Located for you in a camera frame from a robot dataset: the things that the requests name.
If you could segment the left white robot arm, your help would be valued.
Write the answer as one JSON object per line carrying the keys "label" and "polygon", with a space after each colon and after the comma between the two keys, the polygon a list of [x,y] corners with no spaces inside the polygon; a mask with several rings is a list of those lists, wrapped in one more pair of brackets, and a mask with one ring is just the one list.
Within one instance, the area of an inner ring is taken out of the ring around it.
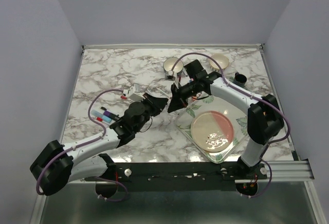
{"label": "left white robot arm", "polygon": [[68,145],[58,140],[49,142],[30,166],[37,194],[57,193],[69,183],[72,169],[78,164],[131,142],[149,120],[164,110],[167,102],[167,98],[144,93],[140,101],[131,103],[123,116],[109,127],[103,127],[102,132]]}

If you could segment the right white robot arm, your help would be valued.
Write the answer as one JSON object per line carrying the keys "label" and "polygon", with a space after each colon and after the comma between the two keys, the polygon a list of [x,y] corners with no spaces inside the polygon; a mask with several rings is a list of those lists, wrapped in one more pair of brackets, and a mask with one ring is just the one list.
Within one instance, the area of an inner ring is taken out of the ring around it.
{"label": "right white robot arm", "polygon": [[268,142],[284,127],[276,98],[271,94],[263,97],[246,91],[226,81],[221,73],[207,73],[199,60],[187,64],[185,70],[193,81],[181,87],[172,84],[168,112],[186,108],[190,97],[205,92],[229,102],[246,114],[249,141],[238,159],[236,172],[241,178],[249,178],[255,173],[255,166],[260,163]]}

